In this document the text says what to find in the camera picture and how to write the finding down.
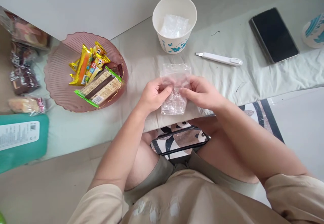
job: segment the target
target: blue and white cup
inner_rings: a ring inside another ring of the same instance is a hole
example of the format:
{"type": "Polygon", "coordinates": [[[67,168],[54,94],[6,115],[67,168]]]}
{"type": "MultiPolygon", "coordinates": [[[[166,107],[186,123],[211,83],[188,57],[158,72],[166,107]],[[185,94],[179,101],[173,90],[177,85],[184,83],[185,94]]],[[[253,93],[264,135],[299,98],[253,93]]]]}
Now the blue and white cup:
{"type": "Polygon", "coordinates": [[[315,49],[324,46],[324,13],[318,15],[304,26],[302,39],[305,44],[315,49]]]}
{"type": "Polygon", "coordinates": [[[160,0],[154,9],[152,21],[162,49],[168,54],[178,54],[185,48],[191,31],[196,24],[197,9],[191,0],[160,0]],[[163,26],[164,17],[167,14],[188,19],[190,29],[179,38],[162,36],[160,31],[163,26]]]}

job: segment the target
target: blue floral pattern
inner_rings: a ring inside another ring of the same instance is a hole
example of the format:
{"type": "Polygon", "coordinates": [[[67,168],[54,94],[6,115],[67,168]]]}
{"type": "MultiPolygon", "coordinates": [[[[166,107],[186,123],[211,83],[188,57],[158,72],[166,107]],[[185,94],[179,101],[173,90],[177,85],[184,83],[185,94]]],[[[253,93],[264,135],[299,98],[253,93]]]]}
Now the blue floral pattern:
{"type": "MultiPolygon", "coordinates": [[[[324,23],[324,13],[315,17],[310,21],[309,27],[305,31],[305,37],[309,37],[312,34],[316,33],[321,25],[324,23]]],[[[319,44],[324,42],[324,31],[314,39],[314,42],[319,44]]]]}
{"type": "Polygon", "coordinates": [[[169,52],[169,53],[174,53],[174,52],[179,52],[180,50],[184,49],[184,47],[186,46],[188,39],[186,38],[185,40],[183,40],[182,42],[178,43],[177,45],[173,45],[173,43],[167,44],[169,48],[166,47],[165,45],[165,41],[162,40],[162,44],[163,44],[163,48],[165,52],[169,52]]]}

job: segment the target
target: white floor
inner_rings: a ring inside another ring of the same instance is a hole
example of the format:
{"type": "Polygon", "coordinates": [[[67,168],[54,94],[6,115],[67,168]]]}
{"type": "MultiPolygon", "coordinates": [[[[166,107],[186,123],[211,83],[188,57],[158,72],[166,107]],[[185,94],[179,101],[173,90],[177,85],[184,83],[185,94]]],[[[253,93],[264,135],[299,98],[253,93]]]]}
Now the white floor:
{"type": "MultiPolygon", "coordinates": [[[[323,102],[324,88],[269,99],[286,145],[322,181],[323,102]]],[[[7,223],[66,223],[86,192],[107,147],[107,144],[95,146],[0,174],[0,212],[7,223]]],[[[268,204],[261,185],[255,198],[268,204]]]]}

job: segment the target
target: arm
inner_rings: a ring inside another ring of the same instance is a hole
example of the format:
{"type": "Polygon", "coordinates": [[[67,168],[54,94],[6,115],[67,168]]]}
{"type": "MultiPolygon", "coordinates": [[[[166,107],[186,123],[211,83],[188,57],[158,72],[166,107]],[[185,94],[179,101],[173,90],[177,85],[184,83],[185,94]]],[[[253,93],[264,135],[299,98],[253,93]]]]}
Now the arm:
{"type": "Polygon", "coordinates": [[[102,157],[89,190],[102,184],[114,184],[124,192],[139,147],[145,119],[149,113],[157,110],[172,92],[171,86],[161,91],[161,83],[161,79],[157,78],[146,85],[138,104],[102,157]]]}
{"type": "Polygon", "coordinates": [[[180,93],[197,106],[212,110],[250,170],[264,182],[276,174],[306,175],[307,169],[275,136],[225,99],[206,79],[192,76],[192,90],[180,93]]]}

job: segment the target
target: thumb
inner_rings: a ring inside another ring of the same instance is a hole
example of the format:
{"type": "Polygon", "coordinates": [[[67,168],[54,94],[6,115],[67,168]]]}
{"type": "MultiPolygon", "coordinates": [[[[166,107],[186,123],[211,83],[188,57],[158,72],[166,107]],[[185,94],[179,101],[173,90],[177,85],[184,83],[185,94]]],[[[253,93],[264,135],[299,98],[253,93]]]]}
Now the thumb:
{"type": "Polygon", "coordinates": [[[198,93],[191,91],[188,88],[180,88],[179,89],[180,95],[183,97],[188,98],[189,100],[193,101],[194,99],[196,99],[198,97],[198,93]]]}
{"type": "Polygon", "coordinates": [[[173,90],[173,86],[169,85],[167,86],[160,94],[159,94],[159,98],[161,100],[163,100],[163,102],[167,99],[167,97],[171,94],[173,90]]]}

